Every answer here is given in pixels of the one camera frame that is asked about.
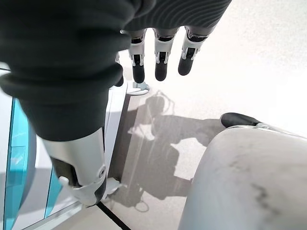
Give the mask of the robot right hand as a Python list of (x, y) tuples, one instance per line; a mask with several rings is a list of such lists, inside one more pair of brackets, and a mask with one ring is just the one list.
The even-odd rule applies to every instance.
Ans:
[(178, 66), (187, 75), (228, 0), (3, 0), (0, 60), (10, 73), (1, 89), (17, 98), (43, 139), (57, 177), (86, 206), (106, 189), (103, 130), (116, 60), (128, 50), (137, 83), (144, 80), (144, 32), (155, 32), (155, 76), (165, 79), (169, 50), (181, 26)]

